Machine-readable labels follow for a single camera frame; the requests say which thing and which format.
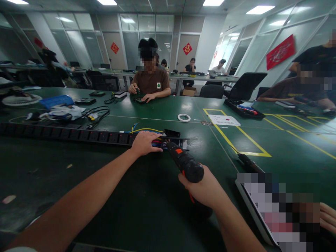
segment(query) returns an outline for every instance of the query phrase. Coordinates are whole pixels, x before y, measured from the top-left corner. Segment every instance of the brown t-shirt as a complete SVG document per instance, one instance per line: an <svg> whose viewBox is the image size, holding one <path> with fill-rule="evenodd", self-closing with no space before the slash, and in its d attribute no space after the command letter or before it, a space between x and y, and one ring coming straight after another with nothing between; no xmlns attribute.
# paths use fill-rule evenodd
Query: brown t-shirt
<svg viewBox="0 0 336 252"><path fill-rule="evenodd" d="M136 83L141 93L157 93L170 88L169 76L166 70L157 68L154 73L145 71L134 75L133 83Z"/></svg>
<svg viewBox="0 0 336 252"><path fill-rule="evenodd" d="M301 84L299 77L285 79L271 87L260 97L286 99L295 96L304 96L311 100L327 98L323 86L320 84Z"/></svg>

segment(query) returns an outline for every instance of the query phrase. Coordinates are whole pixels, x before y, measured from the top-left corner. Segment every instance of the cardboard box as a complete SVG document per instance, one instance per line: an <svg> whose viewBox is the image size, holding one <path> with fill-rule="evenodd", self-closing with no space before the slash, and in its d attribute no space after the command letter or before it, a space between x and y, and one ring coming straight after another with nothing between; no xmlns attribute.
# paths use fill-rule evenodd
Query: cardboard box
<svg viewBox="0 0 336 252"><path fill-rule="evenodd" d="M195 96L197 94L195 87L185 87L182 91L183 96Z"/></svg>

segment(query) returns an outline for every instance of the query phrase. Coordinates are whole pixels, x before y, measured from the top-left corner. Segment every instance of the black tray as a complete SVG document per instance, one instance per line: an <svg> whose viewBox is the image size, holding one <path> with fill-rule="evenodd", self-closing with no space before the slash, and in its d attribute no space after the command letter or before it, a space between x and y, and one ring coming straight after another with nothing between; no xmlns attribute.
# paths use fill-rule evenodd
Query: black tray
<svg viewBox="0 0 336 252"><path fill-rule="evenodd" d="M244 103L243 101L240 100L229 100L226 99L224 101L224 104L226 104L229 108L231 108L234 112L236 112L238 115L240 115L243 118L251 118L251 119L257 119L257 120L262 120L264 117L266 117L263 113L261 113L260 111L254 109L255 111L258 112L257 115L252 115L244 110L241 110L239 108L237 108L237 106L239 104Z"/></svg>

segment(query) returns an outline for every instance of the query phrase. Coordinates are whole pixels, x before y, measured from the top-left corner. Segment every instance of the hand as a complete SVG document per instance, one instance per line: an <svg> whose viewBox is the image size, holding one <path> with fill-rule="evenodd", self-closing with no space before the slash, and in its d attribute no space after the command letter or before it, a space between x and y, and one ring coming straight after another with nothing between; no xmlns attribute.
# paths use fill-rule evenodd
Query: hand
<svg viewBox="0 0 336 252"><path fill-rule="evenodd" d="M226 197L226 192L218 183L209 168L203 164L202 166L204 169L204 176L200 182L191 183L182 175L182 173L178 175L178 179L195 199L203 205L216 209L218 205L223 203L223 199Z"/></svg>
<svg viewBox="0 0 336 252"><path fill-rule="evenodd" d="M148 103L150 100L154 100L156 98L156 94L146 94L141 100L144 102L145 100L147 100L146 103Z"/></svg>
<svg viewBox="0 0 336 252"><path fill-rule="evenodd" d="M302 102L299 102L299 101L295 100L294 97L285 99L284 101L289 102L289 103L293 103L293 104L304 104Z"/></svg>
<svg viewBox="0 0 336 252"><path fill-rule="evenodd" d="M320 226L336 234L336 210L320 203Z"/></svg>
<svg viewBox="0 0 336 252"><path fill-rule="evenodd" d="M135 95L137 93L138 85L136 83L132 83L128 89L128 92Z"/></svg>
<svg viewBox="0 0 336 252"><path fill-rule="evenodd" d="M134 139L131 151L139 157L145 156L150 152L163 152L163 149L152 146L152 141L160 136L162 135L154 132L140 131Z"/></svg>

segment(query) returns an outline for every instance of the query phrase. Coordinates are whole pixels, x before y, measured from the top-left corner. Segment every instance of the green workbench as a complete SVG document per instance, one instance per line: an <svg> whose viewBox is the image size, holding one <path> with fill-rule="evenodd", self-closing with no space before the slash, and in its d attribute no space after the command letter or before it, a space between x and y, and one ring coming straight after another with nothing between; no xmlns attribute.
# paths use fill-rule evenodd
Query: green workbench
<svg viewBox="0 0 336 252"><path fill-rule="evenodd" d="M67 94L73 99L89 97L91 92L56 87L30 91L43 98ZM90 107L103 106L110 98L106 93L96 97L97 102ZM318 200L336 208L336 120L321 115L318 109L306 107L316 116L304 118L275 104L256 103L254 108L266 114L257 121L239 117L223 104L223 99L169 96L144 105L132 100L128 94L108 105L111 113L96 129L128 131L139 122L137 129L181 132L182 138L190 139L190 154L209 167L259 239L261 235L234 183L237 173L245 170L229 144L249 155L265 172L284 175L288 187L308 181L310 184L300 192L320 192ZM5 107L0 109L0 121L20 122L15 118L35 111L46 110L39 103ZM191 121L178 121L181 113L188 114ZM241 127L203 126L201 121L210 122L207 114L233 116ZM17 196L7 205L0 204L0 231L15 234L127 149L11 137L0 137L0 141L0 198ZM189 194L178 181L178 173L167 152L141 157L75 241L127 251L224 251L215 216L207 221L193 217ZM265 247L267 251L280 251Z"/></svg>

